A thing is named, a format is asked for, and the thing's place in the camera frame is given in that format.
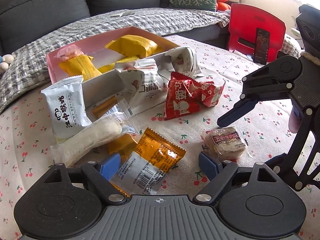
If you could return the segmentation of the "small clear nougat packet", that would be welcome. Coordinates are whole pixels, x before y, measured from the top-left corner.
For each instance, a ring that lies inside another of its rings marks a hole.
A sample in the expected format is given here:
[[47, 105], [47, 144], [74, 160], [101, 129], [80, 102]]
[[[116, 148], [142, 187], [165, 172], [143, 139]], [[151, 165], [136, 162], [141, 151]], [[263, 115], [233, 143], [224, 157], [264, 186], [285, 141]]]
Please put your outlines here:
[[234, 126], [204, 131], [201, 139], [207, 151], [220, 162], [236, 160], [247, 150], [247, 143]]

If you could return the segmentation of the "red candy packet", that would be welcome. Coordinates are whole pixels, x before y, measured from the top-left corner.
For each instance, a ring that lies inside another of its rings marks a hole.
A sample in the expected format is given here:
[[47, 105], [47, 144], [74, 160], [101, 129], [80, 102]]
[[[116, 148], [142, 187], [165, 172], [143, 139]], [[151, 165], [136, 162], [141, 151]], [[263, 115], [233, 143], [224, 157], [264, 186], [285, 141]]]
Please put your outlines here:
[[206, 107], [214, 107], [218, 104], [225, 87], [225, 81], [215, 83], [213, 81], [192, 81], [189, 90], [192, 98]]
[[196, 101], [194, 81], [178, 72], [172, 72], [168, 84], [164, 119], [171, 120], [197, 113], [200, 106]]

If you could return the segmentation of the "clear white rice cracker packet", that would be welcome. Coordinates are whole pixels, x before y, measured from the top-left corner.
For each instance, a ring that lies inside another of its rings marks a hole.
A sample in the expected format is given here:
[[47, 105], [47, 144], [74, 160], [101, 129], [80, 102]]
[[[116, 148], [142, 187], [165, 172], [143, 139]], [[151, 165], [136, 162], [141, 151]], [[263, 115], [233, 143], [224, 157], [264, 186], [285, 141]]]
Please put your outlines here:
[[125, 134], [137, 134], [137, 127], [124, 113], [104, 115], [71, 138], [50, 147], [54, 164], [67, 167], [79, 161], [89, 151]]

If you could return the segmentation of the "orange clear snack packet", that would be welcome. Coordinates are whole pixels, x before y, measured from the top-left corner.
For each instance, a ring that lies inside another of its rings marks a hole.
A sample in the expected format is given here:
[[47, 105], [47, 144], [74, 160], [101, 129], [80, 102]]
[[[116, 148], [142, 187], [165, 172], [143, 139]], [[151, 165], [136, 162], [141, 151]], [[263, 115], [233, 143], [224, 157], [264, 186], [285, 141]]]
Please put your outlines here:
[[110, 183], [128, 196], [154, 195], [167, 173], [184, 155], [184, 149], [147, 128]]

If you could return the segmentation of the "yellow ribbed snack bag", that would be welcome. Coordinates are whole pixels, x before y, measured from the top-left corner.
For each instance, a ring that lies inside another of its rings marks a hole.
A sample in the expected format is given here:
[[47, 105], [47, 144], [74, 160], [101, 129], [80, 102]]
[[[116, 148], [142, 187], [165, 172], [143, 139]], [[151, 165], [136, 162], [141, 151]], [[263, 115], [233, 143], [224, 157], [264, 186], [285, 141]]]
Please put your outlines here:
[[79, 55], [72, 59], [59, 63], [59, 67], [69, 76], [82, 75], [84, 81], [90, 80], [102, 73], [95, 68], [92, 63], [93, 57], [88, 55]]

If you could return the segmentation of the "large yellow snack bag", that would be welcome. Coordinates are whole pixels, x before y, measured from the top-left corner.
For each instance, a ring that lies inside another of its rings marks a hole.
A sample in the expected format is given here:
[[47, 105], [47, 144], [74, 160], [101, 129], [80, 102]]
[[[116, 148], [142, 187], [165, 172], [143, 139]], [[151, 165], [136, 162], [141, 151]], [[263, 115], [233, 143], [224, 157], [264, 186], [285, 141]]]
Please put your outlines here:
[[109, 42], [105, 48], [126, 57], [136, 56], [139, 59], [164, 52], [156, 42], [138, 35], [124, 35]]

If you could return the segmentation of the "pink wafer snack packet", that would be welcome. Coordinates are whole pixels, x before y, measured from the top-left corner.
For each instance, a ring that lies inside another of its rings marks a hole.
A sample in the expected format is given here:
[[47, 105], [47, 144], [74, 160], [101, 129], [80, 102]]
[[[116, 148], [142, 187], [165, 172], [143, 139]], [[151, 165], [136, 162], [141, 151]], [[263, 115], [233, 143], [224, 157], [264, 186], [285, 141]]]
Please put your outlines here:
[[54, 58], [60, 61], [67, 61], [80, 55], [84, 55], [83, 51], [78, 46], [70, 44], [61, 48]]

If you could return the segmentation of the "yellow snack packet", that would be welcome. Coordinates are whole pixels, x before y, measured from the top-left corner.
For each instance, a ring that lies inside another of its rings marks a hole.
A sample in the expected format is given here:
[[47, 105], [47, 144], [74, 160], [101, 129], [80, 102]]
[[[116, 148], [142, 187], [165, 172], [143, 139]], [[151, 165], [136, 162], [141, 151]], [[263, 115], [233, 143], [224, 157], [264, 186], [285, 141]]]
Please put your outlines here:
[[136, 60], [139, 60], [139, 57], [137, 57], [137, 56], [125, 57], [125, 58], [118, 60], [114, 63], [104, 65], [104, 66], [98, 68], [98, 70], [99, 70], [99, 72], [101, 72], [103, 74], [103, 73], [106, 73], [106, 72], [113, 70], [116, 63], [126, 63], [126, 62], [132, 62], [132, 61], [136, 61]]

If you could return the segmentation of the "white newsprint snack packet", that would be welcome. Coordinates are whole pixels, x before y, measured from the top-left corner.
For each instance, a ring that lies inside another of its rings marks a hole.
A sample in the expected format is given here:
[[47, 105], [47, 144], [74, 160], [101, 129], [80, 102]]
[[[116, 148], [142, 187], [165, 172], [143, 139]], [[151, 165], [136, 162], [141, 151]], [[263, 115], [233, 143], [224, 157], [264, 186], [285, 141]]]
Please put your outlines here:
[[177, 47], [165, 52], [170, 57], [174, 70], [188, 77], [203, 77], [198, 62], [196, 51], [189, 47]]

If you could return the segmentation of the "white blue cake packet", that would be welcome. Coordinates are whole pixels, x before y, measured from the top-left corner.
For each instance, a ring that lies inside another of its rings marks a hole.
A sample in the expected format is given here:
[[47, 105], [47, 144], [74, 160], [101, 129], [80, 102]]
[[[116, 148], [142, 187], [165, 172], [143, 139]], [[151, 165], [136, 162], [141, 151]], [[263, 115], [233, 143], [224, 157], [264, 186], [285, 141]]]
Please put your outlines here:
[[81, 75], [67, 77], [41, 90], [45, 96], [58, 143], [76, 135], [92, 122], [87, 117]]

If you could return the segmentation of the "red plastic stool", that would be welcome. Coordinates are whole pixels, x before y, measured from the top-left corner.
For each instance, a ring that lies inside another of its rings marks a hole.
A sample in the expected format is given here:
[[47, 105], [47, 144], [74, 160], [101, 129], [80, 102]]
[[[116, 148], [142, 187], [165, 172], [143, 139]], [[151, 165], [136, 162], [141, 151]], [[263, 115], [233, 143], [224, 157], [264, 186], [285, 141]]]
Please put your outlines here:
[[259, 7], [233, 3], [228, 31], [228, 50], [253, 56], [265, 52], [266, 62], [272, 62], [283, 46], [286, 25]]

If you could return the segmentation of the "orange plush pumpkin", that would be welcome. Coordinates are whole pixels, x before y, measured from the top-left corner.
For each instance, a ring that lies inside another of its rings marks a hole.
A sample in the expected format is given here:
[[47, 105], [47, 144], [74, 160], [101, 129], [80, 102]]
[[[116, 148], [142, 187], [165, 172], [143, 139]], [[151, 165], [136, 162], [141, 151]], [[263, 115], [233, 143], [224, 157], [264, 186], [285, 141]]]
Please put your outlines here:
[[231, 10], [231, 6], [227, 4], [228, 0], [216, 0], [216, 10], [226, 11]]

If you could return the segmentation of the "grey checkered sofa blanket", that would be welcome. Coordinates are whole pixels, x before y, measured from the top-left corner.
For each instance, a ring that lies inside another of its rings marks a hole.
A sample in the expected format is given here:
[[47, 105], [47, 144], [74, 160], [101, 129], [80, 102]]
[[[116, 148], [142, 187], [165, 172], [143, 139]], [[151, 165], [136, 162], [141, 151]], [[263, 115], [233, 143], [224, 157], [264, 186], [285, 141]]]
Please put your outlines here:
[[145, 8], [107, 12], [65, 25], [13, 51], [15, 59], [1, 77], [1, 111], [24, 93], [49, 82], [46, 55], [65, 45], [125, 27], [166, 36], [215, 24], [225, 27], [229, 19], [224, 12]]

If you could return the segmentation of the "white paper on sofa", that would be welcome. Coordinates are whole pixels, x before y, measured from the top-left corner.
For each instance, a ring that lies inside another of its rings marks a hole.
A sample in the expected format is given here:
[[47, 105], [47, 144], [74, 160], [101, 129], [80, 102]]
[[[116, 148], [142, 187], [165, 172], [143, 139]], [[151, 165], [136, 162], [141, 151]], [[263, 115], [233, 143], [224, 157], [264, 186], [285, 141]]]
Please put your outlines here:
[[110, 17], [124, 17], [124, 16], [129, 16], [135, 14], [137, 11], [136, 10], [127, 10], [124, 12], [118, 12], [116, 14], [111, 14]]

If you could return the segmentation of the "dark grey sofa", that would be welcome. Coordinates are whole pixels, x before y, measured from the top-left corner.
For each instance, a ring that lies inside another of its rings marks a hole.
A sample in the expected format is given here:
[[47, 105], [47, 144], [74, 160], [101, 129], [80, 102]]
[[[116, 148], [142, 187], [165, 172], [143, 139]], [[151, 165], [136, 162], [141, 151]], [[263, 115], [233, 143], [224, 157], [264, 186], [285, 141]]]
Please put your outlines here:
[[[70, 23], [117, 10], [175, 9], [169, 0], [1, 0], [1, 53], [33, 42]], [[216, 39], [218, 24], [177, 33], [200, 42]]]

